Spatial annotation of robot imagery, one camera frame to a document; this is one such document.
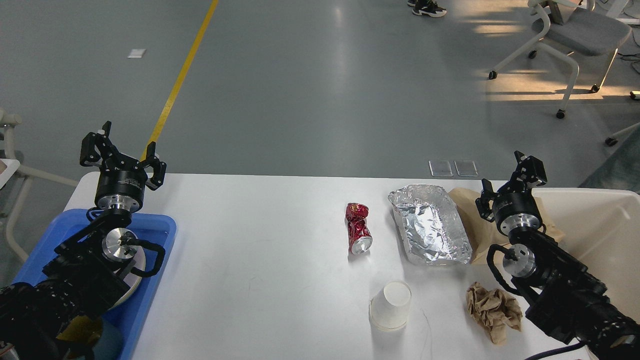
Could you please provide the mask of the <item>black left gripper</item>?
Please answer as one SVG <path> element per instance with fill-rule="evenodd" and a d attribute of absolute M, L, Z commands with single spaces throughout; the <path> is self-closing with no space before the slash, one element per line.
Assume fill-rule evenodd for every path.
<path fill-rule="evenodd" d="M 144 159 L 137 163 L 121 165 L 121 153 L 110 139 L 112 121 L 106 121 L 98 132 L 89 132 L 82 139 L 79 164 L 82 167 L 98 167 L 94 205 L 99 210 L 112 208 L 134 214 L 142 209 L 147 186 L 156 191 L 165 182 L 167 164 L 156 155 L 155 141 L 146 148 Z M 151 168 L 151 177 L 146 169 Z"/>

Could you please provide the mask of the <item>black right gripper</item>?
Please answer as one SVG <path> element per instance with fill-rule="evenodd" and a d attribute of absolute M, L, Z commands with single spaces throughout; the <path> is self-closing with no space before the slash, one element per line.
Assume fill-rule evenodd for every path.
<path fill-rule="evenodd" d="M 516 228 L 538 230 L 543 224 L 532 191 L 547 184 L 544 163 L 518 150 L 514 151 L 514 157 L 517 165 L 510 179 L 502 186 L 502 193 L 496 196 L 493 184 L 483 178 L 482 191 L 475 199 L 480 218 L 489 223 L 495 222 L 498 232 L 505 236 Z"/>

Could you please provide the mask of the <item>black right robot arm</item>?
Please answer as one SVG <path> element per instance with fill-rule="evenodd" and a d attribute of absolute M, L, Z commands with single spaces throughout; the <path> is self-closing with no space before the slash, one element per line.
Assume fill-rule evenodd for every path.
<path fill-rule="evenodd" d="M 637 360 L 639 324 L 606 296 L 606 285 L 546 233 L 532 194 L 547 183 L 542 160 L 514 151 L 517 166 L 498 190 L 483 178 L 478 214 L 494 223 L 509 247 L 491 244 L 486 262 L 505 291 L 528 303 L 526 318 L 564 347 L 532 356 L 541 360 L 587 347 L 599 360 Z"/>

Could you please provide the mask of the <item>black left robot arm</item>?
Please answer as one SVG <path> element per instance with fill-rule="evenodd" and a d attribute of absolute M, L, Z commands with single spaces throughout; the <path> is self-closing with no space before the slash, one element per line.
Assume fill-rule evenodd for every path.
<path fill-rule="evenodd" d="M 55 258 L 42 268 L 43 281 L 1 289 L 1 342 L 20 360 L 61 360 L 70 351 L 93 359 L 89 346 L 59 335 L 78 316 L 95 320 L 112 309 L 130 289 L 126 275 L 150 278 L 162 269 L 165 248 L 128 226 L 143 207 L 145 189 L 162 186 L 167 164 L 153 141 L 142 160 L 121 153 L 110 140 L 111 127 L 106 121 L 101 131 L 89 132 L 78 160 L 99 168 L 93 208 L 99 215 L 58 244 Z"/>

